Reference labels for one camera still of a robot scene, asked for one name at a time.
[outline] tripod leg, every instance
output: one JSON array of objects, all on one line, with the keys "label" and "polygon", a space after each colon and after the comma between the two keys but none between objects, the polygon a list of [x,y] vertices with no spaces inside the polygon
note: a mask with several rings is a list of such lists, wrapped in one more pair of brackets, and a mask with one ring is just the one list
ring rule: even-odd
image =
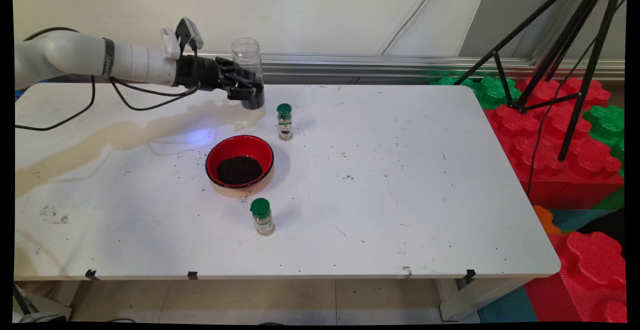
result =
[{"label": "tripod leg", "polygon": [[582,0],[580,5],[578,5],[575,13],[571,16],[566,27],[562,30],[562,33],[560,33],[560,36],[558,36],[557,40],[553,43],[548,54],[540,61],[540,64],[531,76],[529,84],[525,90],[522,91],[522,95],[518,99],[519,106],[526,105],[527,99],[529,99],[529,96],[540,82],[540,79],[542,79],[542,76],[546,74],[553,61],[562,53],[563,47],[567,44],[567,40],[569,40],[573,33],[578,34],[578,31],[580,31],[579,27],[582,27],[582,24],[585,23],[583,19],[586,20],[586,18],[589,17],[589,13],[594,8],[596,2],[598,2],[598,0]]},{"label": "tripod leg", "polygon": [[537,10],[535,10],[529,17],[527,17],[521,24],[519,24],[518,27],[511,31],[507,35],[507,37],[503,38],[502,41],[500,41],[495,47],[493,47],[493,49],[491,49],[489,53],[484,55],[484,57],[481,58],[480,61],[473,65],[473,67],[465,72],[464,75],[460,76],[460,78],[455,81],[454,85],[457,86],[461,84],[462,81],[468,79],[469,76],[473,74],[473,72],[484,65],[486,61],[488,61],[494,55],[494,52],[498,52],[500,49],[502,49],[502,47],[509,43],[510,40],[513,40],[515,36],[518,36],[518,34],[521,33],[521,31],[525,29],[526,26],[530,25],[531,22],[534,22],[534,20],[537,19],[542,14],[542,12],[545,12],[545,10],[550,8],[552,4],[556,3],[556,1],[558,0],[546,0],[539,8],[537,8]]},{"label": "tripod leg", "polygon": [[604,13],[604,16],[602,17],[598,36],[595,44],[593,45],[593,51],[591,53],[591,56],[589,57],[589,63],[587,64],[587,69],[585,70],[584,78],[582,79],[583,84],[582,86],[580,86],[580,97],[576,99],[576,104],[573,108],[573,113],[571,114],[571,120],[569,120],[569,126],[567,127],[564,141],[562,142],[562,147],[560,148],[560,154],[558,155],[558,160],[560,161],[564,161],[567,157],[566,153],[569,151],[571,138],[573,138],[574,136],[573,133],[576,130],[576,125],[578,124],[578,119],[580,118],[580,112],[583,109],[583,104],[585,103],[585,99],[587,97],[589,85],[592,83],[594,71],[596,70],[596,64],[598,63],[598,58],[600,58],[599,56],[604,45],[604,40],[607,38],[607,32],[609,31],[609,27],[611,25],[611,19],[616,12],[617,4],[618,0],[608,0],[608,4],[606,4],[606,11]]}]

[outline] floor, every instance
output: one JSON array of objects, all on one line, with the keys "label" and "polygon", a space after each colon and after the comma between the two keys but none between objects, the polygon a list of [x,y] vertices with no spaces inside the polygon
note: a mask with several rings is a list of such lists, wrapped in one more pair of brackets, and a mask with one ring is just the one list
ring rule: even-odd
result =
[{"label": "floor", "polygon": [[[256,325],[442,323],[435,280],[83,281],[72,321]],[[477,312],[458,323],[479,323]]]}]

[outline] white wall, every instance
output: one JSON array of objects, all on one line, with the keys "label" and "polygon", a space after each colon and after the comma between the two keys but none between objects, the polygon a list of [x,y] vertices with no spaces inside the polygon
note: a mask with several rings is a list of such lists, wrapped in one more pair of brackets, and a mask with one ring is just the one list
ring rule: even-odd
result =
[{"label": "white wall", "polygon": [[[182,17],[198,25],[203,52],[229,53],[253,37],[263,53],[379,54],[421,0],[13,0],[14,40],[66,26],[155,46]],[[480,0],[429,0],[388,54],[457,56]]]}]

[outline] spice jar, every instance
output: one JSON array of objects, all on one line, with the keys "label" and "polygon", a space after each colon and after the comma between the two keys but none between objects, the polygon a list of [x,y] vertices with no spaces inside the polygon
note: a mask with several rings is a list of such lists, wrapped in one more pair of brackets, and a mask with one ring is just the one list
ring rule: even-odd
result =
[{"label": "spice jar", "polygon": [[274,233],[275,225],[274,219],[272,219],[272,211],[269,206],[269,201],[266,198],[256,198],[251,203],[251,214],[255,221],[255,229],[258,230],[258,234],[263,236],[269,236]]},{"label": "spice jar", "polygon": [[293,125],[291,117],[291,105],[279,104],[278,108],[278,136],[281,140],[288,141],[293,137]]}]

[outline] black cable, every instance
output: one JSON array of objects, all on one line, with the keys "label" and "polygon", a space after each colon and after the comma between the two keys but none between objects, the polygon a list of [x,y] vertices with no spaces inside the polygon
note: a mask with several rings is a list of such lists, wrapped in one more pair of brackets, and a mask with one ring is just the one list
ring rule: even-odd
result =
[{"label": "black cable", "polygon": [[[620,2],[618,2],[617,6],[615,7],[615,11],[614,13],[616,13],[616,11],[620,8],[620,6],[622,6],[623,3],[625,3],[626,0],[620,0]],[[531,182],[533,180],[533,164],[534,161],[536,159],[536,151],[538,150],[538,145],[540,144],[540,136],[542,136],[542,123],[545,121],[545,119],[547,118],[547,115],[549,114],[549,112],[551,111],[551,106],[553,106],[556,102],[556,99],[558,98],[558,93],[560,93],[560,87],[562,87],[562,85],[569,79],[569,77],[571,77],[571,74],[573,74],[574,70],[576,70],[576,68],[578,67],[578,65],[580,65],[580,62],[582,62],[583,58],[585,58],[587,52],[589,52],[590,49],[592,49],[592,46],[594,45],[594,43],[596,42],[596,39],[598,38],[598,35],[596,35],[596,37],[591,41],[591,43],[589,44],[589,46],[587,46],[587,49],[582,53],[582,56],[580,56],[580,58],[578,59],[578,61],[575,63],[574,67],[571,69],[571,71],[569,71],[569,73],[566,75],[566,77],[562,80],[562,82],[560,82],[558,84],[558,88],[555,90],[555,95],[553,96],[553,99],[551,100],[551,103],[549,104],[549,107],[546,109],[546,112],[544,114],[544,116],[542,116],[542,119],[540,120],[540,128],[537,130],[537,140],[535,141],[535,147],[533,148],[533,155],[531,156],[531,171],[528,174],[528,186],[527,186],[527,191],[526,191],[526,197],[529,197],[530,193],[531,193]]]},{"label": "black cable", "polygon": [[125,86],[126,88],[131,88],[131,90],[136,90],[136,91],[141,91],[141,92],[146,92],[146,93],[152,93],[154,95],[160,95],[160,96],[169,96],[169,97],[180,97],[180,96],[184,95],[184,93],[164,93],[164,92],[146,90],[144,88],[139,88],[139,87],[136,87],[136,86],[131,86],[130,84],[126,84],[125,82],[122,82],[122,81],[120,81],[119,79],[117,79],[115,77],[110,77],[110,78],[113,79],[115,82],[118,82],[120,85]]},{"label": "black cable", "polygon": [[[137,88],[135,86],[131,86],[128,85],[126,83],[123,83],[121,81],[119,81],[118,79],[116,79],[115,77],[109,77],[109,81],[112,83],[113,88],[116,90],[116,92],[118,93],[118,96],[120,97],[120,99],[122,100],[122,102],[124,102],[124,104],[134,110],[134,111],[148,111],[148,110],[153,110],[153,109],[157,109],[160,106],[164,106],[167,104],[170,104],[171,102],[174,101],[178,101],[180,99],[183,99],[184,97],[187,97],[189,95],[192,95],[195,93],[196,90],[198,90],[198,48],[196,47],[195,41],[191,41],[191,43],[189,44],[191,46],[191,49],[193,50],[193,54],[194,54],[194,62],[193,62],[193,66],[192,70],[191,70],[191,78],[195,80],[196,84],[194,86],[194,88],[190,88],[189,90],[183,92],[183,93],[177,93],[177,94],[169,94],[169,93],[162,93],[162,92],[156,92],[156,91],[151,91],[151,90],[145,90],[144,88]],[[122,86],[125,86],[127,88],[131,88],[132,90],[137,90],[137,91],[142,91],[142,92],[146,92],[146,93],[153,93],[155,95],[161,95],[161,96],[171,96],[174,97],[174,99],[171,99],[169,101],[165,101],[162,102],[161,104],[157,104],[155,106],[150,106],[150,107],[133,107],[131,106],[131,104],[129,104],[129,102],[127,102],[124,99],[124,96],[122,96],[122,93],[118,90],[118,86],[116,86],[115,82],[118,82],[119,84],[121,84]]]},{"label": "black cable", "polygon": [[[70,29],[68,27],[50,27],[48,29],[43,29],[42,31],[38,31],[37,33],[32,34],[31,36],[25,38],[22,42],[26,42],[26,41],[30,41],[33,40],[34,38],[41,36],[45,33],[50,33],[53,31],[71,31],[73,33],[77,33],[78,31],[74,30],[74,29]],[[75,115],[71,116],[70,118],[67,118],[66,120],[63,120],[62,122],[58,122],[57,124],[53,125],[53,126],[49,126],[49,127],[30,127],[30,126],[22,126],[22,125],[16,125],[16,129],[23,129],[23,130],[31,130],[31,131],[49,131],[52,129],[55,129],[55,127],[58,127],[60,125],[64,125],[65,123],[73,120],[74,118],[82,115],[82,113],[84,113],[86,110],[89,109],[89,107],[93,106],[94,100],[96,99],[96,79],[91,76],[91,102],[89,102],[89,105],[87,107],[85,107],[82,111],[76,113]]]},{"label": "black cable", "polygon": [[68,27],[50,27],[48,29],[43,29],[42,31],[38,31],[37,33],[32,34],[31,36],[25,38],[22,42],[26,42],[26,41],[30,41],[33,40],[34,38],[41,36],[45,33],[50,33],[52,31],[71,31],[73,33],[79,33],[78,31],[74,30],[74,29],[70,29]]},{"label": "black cable", "polygon": [[18,290],[18,286],[16,286],[16,283],[13,283],[13,297],[15,298],[16,302],[18,303],[18,306],[20,306],[20,309],[22,310],[22,313],[25,315],[28,315],[30,313],[32,313],[29,310],[29,307],[27,306],[27,304],[25,303],[25,299],[23,298],[23,295],[20,293],[20,290]]},{"label": "black cable", "polygon": [[116,321],[122,321],[122,320],[126,320],[126,321],[130,321],[130,322],[135,323],[135,320],[130,319],[130,318],[116,318],[116,319],[113,319],[113,320],[109,320],[107,322],[116,322]]},{"label": "black cable", "polygon": [[122,102],[124,102],[124,104],[125,104],[128,108],[130,108],[130,109],[132,109],[132,110],[134,110],[134,111],[147,111],[147,110],[157,109],[157,108],[158,108],[158,107],[160,107],[160,106],[164,106],[164,105],[166,105],[166,104],[170,104],[170,103],[171,103],[171,102],[173,102],[173,101],[178,101],[178,100],[180,100],[180,99],[183,99],[184,97],[187,97],[187,96],[192,95],[192,94],[194,94],[194,93],[195,93],[195,92],[190,92],[190,93],[189,93],[188,91],[187,91],[187,92],[183,92],[179,97],[174,97],[173,99],[171,99],[171,100],[169,100],[169,101],[162,102],[161,104],[157,104],[157,105],[155,105],[155,106],[150,106],[150,107],[133,107],[133,106],[131,106],[131,105],[130,105],[130,104],[129,104],[125,99],[124,99],[124,96],[122,96],[121,92],[118,90],[118,86],[116,86],[116,83],[114,82],[114,78],[113,78],[113,77],[109,77],[109,81],[111,81],[111,83],[112,83],[112,85],[113,85],[113,88],[114,88],[114,89],[116,90],[116,92],[118,93],[118,96],[120,97],[120,99],[122,100]]},{"label": "black cable", "polygon": [[67,118],[66,120],[63,120],[61,122],[56,123],[53,126],[49,126],[49,127],[30,127],[30,126],[22,126],[22,125],[16,125],[16,129],[23,129],[23,130],[31,130],[31,131],[49,131],[52,129],[55,129],[55,127],[58,127],[60,125],[64,125],[65,123],[73,120],[74,118],[82,115],[83,113],[85,113],[85,111],[87,111],[91,106],[93,106],[94,100],[96,99],[96,79],[94,78],[94,76],[91,76],[91,101],[89,102],[89,104],[80,112],[76,113],[75,115],[71,116],[70,118]]}]

